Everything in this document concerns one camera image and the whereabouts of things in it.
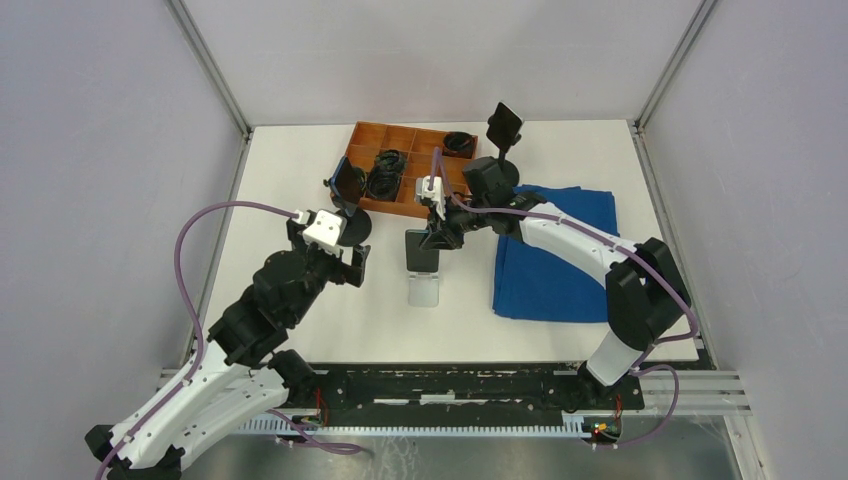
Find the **blue fabric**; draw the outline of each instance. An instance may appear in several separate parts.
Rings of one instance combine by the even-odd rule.
[[[618,236],[615,197],[580,187],[551,189],[522,185],[563,212]],[[495,313],[508,318],[552,322],[606,322],[606,292],[592,277],[551,253],[508,237],[498,241]]]

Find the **white table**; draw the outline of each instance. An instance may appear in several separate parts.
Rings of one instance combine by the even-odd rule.
[[[486,124],[415,125],[480,136],[478,156],[496,155]],[[287,210],[332,209],[328,178],[353,125],[259,127],[238,188],[238,200]],[[661,238],[648,190],[624,121],[527,122],[509,154],[522,182],[579,185],[612,191],[622,236]],[[465,247],[442,252],[436,308],[407,305],[404,231],[424,220],[369,212],[372,246],[362,288],[328,284],[284,348],[309,362],[547,362],[581,361],[609,330],[606,324],[521,321],[492,311],[497,236],[466,235]],[[271,253],[288,249],[285,218],[240,208],[233,212],[205,317],[208,328],[239,298]],[[346,253],[345,260],[350,260]],[[687,329],[684,321],[673,333]],[[689,340],[658,348],[655,360],[694,360]]]

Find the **wooden tray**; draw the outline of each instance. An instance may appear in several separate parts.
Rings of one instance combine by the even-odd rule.
[[[363,210],[393,213],[407,217],[427,218],[427,207],[415,203],[415,180],[430,175],[433,148],[444,149],[442,140],[448,132],[423,128],[400,127],[383,123],[356,122],[345,154],[350,163],[371,171],[374,159],[386,150],[397,150],[406,155],[407,166],[401,179],[395,201],[386,202],[363,196],[359,206]],[[477,137],[474,136],[471,158],[443,157],[448,171],[448,181],[455,192],[469,193],[462,176],[462,167],[476,158]]]

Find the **gray wall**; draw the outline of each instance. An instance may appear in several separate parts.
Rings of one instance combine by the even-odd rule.
[[[187,0],[255,125],[635,118],[698,0]]]
[[[174,365],[173,241],[240,136],[165,3],[0,7],[0,478],[93,478],[83,435]],[[189,288],[219,219],[187,242]]]
[[[848,3],[721,2],[647,127],[773,478],[845,478]]]

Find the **black and white robotic arm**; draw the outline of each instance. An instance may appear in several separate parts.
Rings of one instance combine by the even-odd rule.
[[[86,435],[99,460],[115,450],[107,478],[178,479],[204,451],[252,417],[289,397],[312,394],[309,364],[294,350],[273,352],[328,282],[362,285],[370,247],[355,246],[351,264],[345,264],[338,246],[345,219],[324,210],[297,213],[287,223],[292,250],[271,255],[253,284],[212,325],[192,378],[185,379],[197,353],[138,411]],[[249,372],[249,380],[222,394]],[[141,428],[130,434],[142,419]]]
[[[419,179],[416,197],[430,208],[422,249],[461,248],[464,234],[491,227],[550,252],[579,268],[606,289],[610,332],[578,370],[583,399],[607,396],[634,363],[682,315],[681,308],[649,272],[623,250],[644,260],[690,305],[668,247],[610,235],[567,215],[533,192],[515,193],[497,159],[469,162],[463,176],[471,199],[451,202],[441,177]]]

